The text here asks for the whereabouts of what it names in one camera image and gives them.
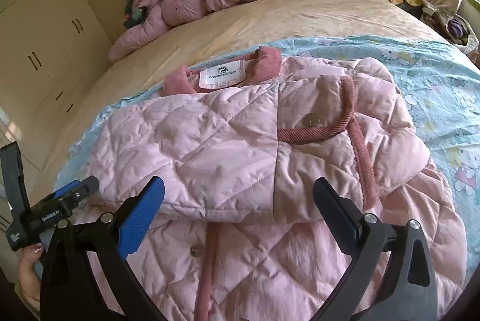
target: beige bed sheet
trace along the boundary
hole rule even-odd
[[[177,27],[113,65],[85,97],[58,136],[30,196],[53,191],[70,145],[105,106],[159,82],[181,65],[288,37],[385,37],[444,41],[427,25],[385,0],[261,0],[213,13]]]

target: human hand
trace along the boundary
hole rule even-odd
[[[23,248],[18,260],[18,281],[25,300],[36,310],[40,311],[40,279],[33,269],[33,265],[40,259],[43,251],[41,244]]]

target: white wardrobe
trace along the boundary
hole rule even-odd
[[[87,0],[0,0],[0,146],[18,141],[28,191],[110,46]]]

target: blue sheet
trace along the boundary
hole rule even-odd
[[[387,66],[405,99],[417,135],[452,186],[455,209],[466,227],[469,279],[480,262],[480,71],[454,46],[433,41],[354,36],[288,38],[258,45],[276,46],[284,56],[334,60],[374,57]],[[197,67],[221,64],[258,45],[212,58]],[[115,109],[150,99],[160,86],[123,98],[101,111],[81,140],[70,148],[70,159],[58,174],[55,188],[83,178],[82,167],[103,123]]]

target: blue gripper pad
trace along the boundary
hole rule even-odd
[[[147,187],[118,230],[117,251],[122,259],[138,250],[165,197],[165,184],[160,177],[152,177]]]
[[[79,180],[74,180],[73,182],[70,182],[69,184],[67,184],[66,186],[63,186],[62,188],[58,189],[57,191],[55,191],[53,193],[53,197],[54,198],[58,198],[59,196],[62,196],[63,194],[65,194],[69,189],[72,189],[73,187],[75,187],[77,184],[80,184],[80,181]]]

